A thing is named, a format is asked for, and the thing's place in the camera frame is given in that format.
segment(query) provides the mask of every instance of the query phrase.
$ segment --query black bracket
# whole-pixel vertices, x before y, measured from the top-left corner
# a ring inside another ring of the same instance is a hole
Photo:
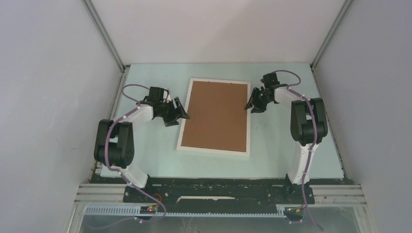
[[[270,214],[277,204],[303,204],[297,191],[286,189],[276,179],[178,179],[152,178],[145,190],[152,196],[161,196],[171,213]],[[314,203],[312,189],[305,190],[308,203]],[[181,199],[181,196],[232,197],[233,199]],[[126,187],[123,202],[152,203],[132,187]]]
[[[313,98],[310,99],[309,102],[313,108],[316,130],[318,133],[316,143],[319,144],[322,142],[322,138],[327,135],[325,105],[321,98]],[[306,119],[307,115],[309,115],[309,107],[306,101],[296,100],[292,102],[291,134],[292,138],[302,146],[305,146],[308,143],[313,143],[315,137],[312,119]]]
[[[303,219],[304,207],[291,207],[283,211],[289,221],[300,221]]]
[[[147,104],[153,107],[153,118],[161,117],[165,126],[178,125],[178,119],[190,119],[189,115],[183,108],[180,99],[178,97],[174,98],[174,102],[167,102],[164,98],[164,93],[169,95],[169,91],[161,88],[151,86],[149,89],[149,95],[145,96],[141,103]]]
[[[249,101],[244,108],[245,110],[252,108],[251,113],[263,113],[266,111],[268,103],[277,103],[275,101],[275,89],[286,86],[286,84],[280,84],[276,73],[263,75],[260,82],[263,83],[264,87],[262,86],[260,89],[257,87],[253,88]]]
[[[112,120],[101,120],[97,128],[96,143],[94,146],[94,159],[106,165],[104,159],[104,146]],[[117,123],[113,128],[110,138],[118,137],[117,143],[109,142],[108,157],[110,165],[126,168],[133,161],[135,146],[133,141],[133,125],[130,122]]]

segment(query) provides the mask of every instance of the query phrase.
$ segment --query wire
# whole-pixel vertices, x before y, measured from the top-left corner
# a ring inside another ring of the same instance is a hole
[[[290,86],[297,86],[297,85],[299,85],[299,84],[302,82],[302,79],[299,77],[299,75],[297,75],[296,73],[294,73],[294,72],[292,72],[292,71],[285,70],[285,69],[279,69],[279,70],[273,71],[272,73],[276,73],[276,72],[285,72],[285,73],[293,74],[294,76],[297,77],[297,79],[298,79],[299,81],[298,81],[297,83],[293,83],[293,84],[288,85],[289,87],[290,87]]]
[[[315,120],[315,114],[313,113],[313,108],[312,105],[310,104],[308,98],[306,98],[304,95],[299,94],[298,92],[294,91],[291,89],[291,86],[296,86],[299,85],[302,82],[302,79],[299,77],[299,75],[297,75],[296,73],[293,73],[292,71],[289,70],[276,70],[273,71],[272,73],[276,73],[276,72],[286,72],[286,73],[290,73],[293,74],[294,76],[296,76],[299,79],[299,82],[294,83],[294,84],[290,84],[287,86],[287,90],[294,94],[295,96],[297,96],[298,98],[303,99],[306,104],[308,105],[309,108],[309,113],[310,113],[310,117],[312,118],[312,125],[313,125],[313,132],[314,132],[314,137],[313,137],[313,143],[312,145],[309,147],[309,152],[308,152],[308,159],[306,161],[306,165],[305,165],[305,170],[303,171],[303,175],[302,175],[302,196],[303,196],[303,202],[305,204],[305,208],[308,211],[308,215],[310,217],[310,220],[312,221],[312,223],[321,231],[324,232],[325,230],[323,229],[323,227],[321,225],[319,225],[316,221],[315,218],[313,217],[312,213],[310,212],[309,206],[308,206],[308,201],[306,200],[306,195],[305,195],[305,178],[306,178],[306,173],[309,170],[309,165],[310,165],[310,159],[312,157],[312,149],[313,147],[316,145],[316,142],[318,140],[318,131],[316,128],[316,120]]]
[[[104,144],[104,162],[105,162],[106,167],[107,167],[110,171],[118,172],[118,173],[120,174],[120,176],[126,181],[126,183],[127,183],[129,186],[132,186],[132,187],[135,188],[137,191],[139,191],[141,194],[147,196],[148,198],[154,200],[157,204],[159,204],[159,205],[162,207],[162,209],[163,209],[163,214],[162,214],[162,216],[161,216],[160,218],[157,218],[157,219],[154,219],[154,220],[144,220],[144,219],[140,219],[140,218],[137,218],[137,217],[127,217],[127,218],[121,219],[121,220],[119,220],[119,221],[117,221],[117,222],[114,222],[114,223],[112,223],[112,224],[109,224],[109,225],[107,225],[107,226],[97,227],[97,228],[96,228],[96,227],[92,227],[92,226],[86,224],[87,227],[89,227],[89,228],[91,228],[91,229],[95,229],[95,230],[105,229],[105,228],[114,226],[114,225],[116,225],[116,224],[118,224],[118,223],[120,223],[120,222],[123,222],[123,221],[126,221],[126,220],[131,220],[131,219],[139,219],[140,222],[158,222],[158,221],[160,221],[161,219],[163,219],[163,218],[166,216],[166,214],[167,214],[167,209],[166,209],[165,205],[161,202],[161,200],[156,199],[155,197],[153,197],[153,196],[151,196],[150,194],[148,194],[148,193],[146,193],[145,191],[143,191],[141,188],[137,187],[137,186],[136,186],[135,184],[133,184],[127,177],[125,177],[125,176],[121,173],[121,171],[120,171],[119,169],[112,168],[111,165],[109,164],[109,141],[110,141],[110,135],[112,134],[112,131],[113,131],[115,125],[116,125],[117,123],[119,123],[121,120],[123,120],[123,119],[129,117],[131,114],[135,113],[138,109],[140,109],[140,101],[138,101],[138,100],[136,100],[136,99],[134,99],[134,98],[132,98],[132,97],[130,97],[130,96],[128,96],[128,95],[126,95],[126,94],[124,93],[124,89],[125,89],[126,87],[128,87],[128,86],[139,86],[139,87],[143,87],[143,88],[146,88],[146,89],[149,90],[149,88],[147,88],[147,87],[145,87],[145,86],[143,86],[143,85],[139,85],[139,84],[128,84],[128,85],[125,85],[125,86],[123,87],[123,89],[121,90],[121,92],[123,93],[123,95],[124,95],[125,97],[127,97],[127,98],[129,98],[129,99],[131,99],[131,100],[133,100],[133,101],[136,102],[137,108],[132,109],[131,111],[129,111],[128,113],[126,113],[125,115],[123,115],[122,117],[120,117],[119,119],[115,120],[115,121],[113,122],[113,124],[109,127],[109,130],[107,131],[107,135],[106,135],[106,141],[105,141],[105,144]]]
[[[140,101],[138,101],[137,99],[126,95],[126,93],[124,92],[124,89],[125,89],[126,87],[128,87],[128,86],[139,86],[139,87],[146,88],[146,89],[148,89],[148,90],[149,90],[149,88],[146,87],[146,86],[140,85],[140,84],[128,84],[128,85],[125,85],[125,86],[122,88],[121,93],[122,93],[126,98],[128,98],[128,99],[130,99],[130,100],[133,100],[134,102],[140,104]]]
[[[163,200],[163,198],[162,198],[162,196],[160,195],[160,194],[158,194],[158,193],[155,193],[155,194],[153,194],[152,196],[159,196],[159,201],[162,201]]]

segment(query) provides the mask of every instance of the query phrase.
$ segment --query white frame border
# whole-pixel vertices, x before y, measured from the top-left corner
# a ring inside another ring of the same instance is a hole
[[[233,83],[233,84],[243,84],[247,85],[247,97],[249,98],[251,93],[251,83],[244,81],[233,81],[233,80],[221,80],[221,79],[199,79],[191,78],[188,88],[188,95],[186,96],[185,110],[189,108],[190,94],[193,86],[193,82],[214,82],[214,83]],[[247,110],[247,119],[246,119],[246,152],[231,151],[231,150],[215,150],[215,149],[205,149],[205,148],[196,148],[196,147],[183,147],[182,138],[183,132],[185,130],[186,120],[182,119],[182,123],[179,131],[179,138],[177,140],[176,150],[185,150],[185,151],[195,151],[195,152],[204,152],[204,153],[215,153],[215,154],[226,154],[226,155],[241,155],[241,156],[250,156],[250,113],[251,109]]]

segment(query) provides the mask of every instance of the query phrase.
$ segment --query aluminum frame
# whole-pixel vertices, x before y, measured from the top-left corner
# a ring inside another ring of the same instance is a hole
[[[110,52],[112,53],[114,59],[116,60],[120,70],[121,78],[119,79],[117,91],[113,98],[111,104],[111,110],[109,112],[109,117],[113,118],[119,106],[121,97],[121,87],[127,78],[128,68],[124,66],[116,48],[110,39],[107,30],[105,29],[93,3],[92,0],[82,0],[85,8],[90,13],[90,16],[95,23],[99,33],[101,34],[103,40],[107,44]],[[319,48],[313,62],[311,63],[312,70],[315,70],[317,64],[322,58],[325,50],[327,49],[331,39],[339,28],[344,16],[347,14],[350,6],[354,0],[346,0],[337,15],[333,25],[327,34],[322,46]],[[93,166],[95,173],[99,174],[101,171],[101,164],[96,163]],[[102,207],[109,206],[114,209],[122,209],[119,207],[136,209],[141,205],[149,205],[152,203],[124,203],[123,194],[125,184],[81,184],[77,196],[75,198],[69,221],[67,222],[66,232],[67,233],[78,233],[80,232],[83,217],[87,214],[93,214],[92,212],[87,212],[90,207]],[[371,216],[369,214],[369,209],[366,204],[366,199],[363,195],[360,185],[311,185],[313,193],[315,195],[315,204],[310,205],[314,207],[352,207],[358,222],[359,230],[361,233],[375,233],[377,232]],[[283,209],[287,207],[294,207],[294,205],[277,205],[277,208],[281,211],[278,215],[273,217],[283,217]],[[179,213],[175,216],[188,216],[184,213]]]
[[[78,233],[85,215],[106,216],[141,216],[137,215],[140,206],[155,203],[124,203],[123,195],[126,184],[94,184],[85,183],[79,186],[77,196],[67,224],[67,233]],[[315,204],[310,207],[352,207],[355,213],[360,233],[375,233],[372,219],[366,205],[366,199],[360,185],[311,185]],[[288,207],[300,205],[276,205],[277,213],[273,214],[197,214],[168,213],[166,216],[189,217],[285,217],[283,211]]]

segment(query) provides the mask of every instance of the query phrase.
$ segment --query white wall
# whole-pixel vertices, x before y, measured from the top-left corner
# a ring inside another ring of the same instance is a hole
[[[412,227],[412,1],[357,0],[317,68],[342,156],[381,233]]]
[[[0,232],[63,232],[120,71],[80,0],[0,3]]]
[[[123,62],[311,62],[344,0],[94,0]]]

